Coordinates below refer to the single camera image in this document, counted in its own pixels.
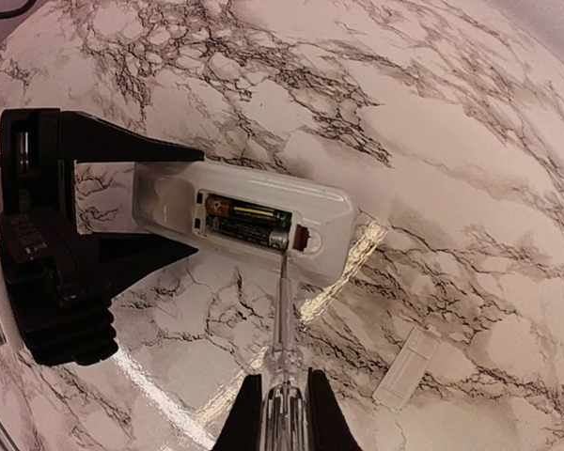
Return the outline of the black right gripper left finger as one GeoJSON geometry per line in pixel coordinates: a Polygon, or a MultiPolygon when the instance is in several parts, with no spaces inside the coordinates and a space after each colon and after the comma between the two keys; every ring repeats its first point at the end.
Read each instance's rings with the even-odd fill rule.
{"type": "Polygon", "coordinates": [[[262,379],[244,378],[218,437],[218,451],[256,451],[261,431],[262,379]]]}

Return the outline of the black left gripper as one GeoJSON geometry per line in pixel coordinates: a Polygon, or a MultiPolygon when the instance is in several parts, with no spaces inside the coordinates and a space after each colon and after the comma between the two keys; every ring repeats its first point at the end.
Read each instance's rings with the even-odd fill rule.
{"type": "Polygon", "coordinates": [[[0,253],[15,324],[38,364],[94,365],[118,348],[110,299],[197,249],[154,234],[79,236],[71,164],[58,148],[81,163],[196,162],[205,154],[83,112],[2,113],[0,253]]]}

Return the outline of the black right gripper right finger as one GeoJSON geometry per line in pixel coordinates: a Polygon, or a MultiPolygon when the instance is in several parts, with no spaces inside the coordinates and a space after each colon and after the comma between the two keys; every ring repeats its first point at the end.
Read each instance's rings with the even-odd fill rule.
{"type": "Polygon", "coordinates": [[[307,375],[306,410],[309,449],[315,451],[361,451],[322,370],[307,375]]]}

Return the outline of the white battery cover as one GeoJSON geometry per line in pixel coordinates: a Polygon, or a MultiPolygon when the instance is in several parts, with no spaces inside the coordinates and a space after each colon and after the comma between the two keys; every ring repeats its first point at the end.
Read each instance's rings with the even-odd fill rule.
{"type": "Polygon", "coordinates": [[[432,326],[415,326],[372,398],[389,410],[402,410],[422,381],[440,343],[440,335],[432,326]]]}

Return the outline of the white remote control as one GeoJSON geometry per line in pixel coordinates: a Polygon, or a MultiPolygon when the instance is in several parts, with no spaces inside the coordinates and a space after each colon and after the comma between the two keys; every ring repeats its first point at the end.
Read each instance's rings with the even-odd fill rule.
{"type": "Polygon", "coordinates": [[[136,163],[133,218],[173,241],[278,271],[314,286],[336,282],[357,207],[338,188],[211,161],[136,163]]]}

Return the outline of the black AA battery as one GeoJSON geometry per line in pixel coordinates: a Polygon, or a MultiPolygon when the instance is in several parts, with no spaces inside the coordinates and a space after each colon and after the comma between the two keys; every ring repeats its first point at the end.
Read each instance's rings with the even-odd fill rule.
{"type": "Polygon", "coordinates": [[[213,232],[255,245],[286,250],[289,232],[267,225],[257,225],[224,217],[209,216],[207,226],[213,232]]]}
{"type": "Polygon", "coordinates": [[[291,221],[289,212],[217,195],[207,198],[206,210],[209,215],[261,225],[286,226],[291,221]]]}

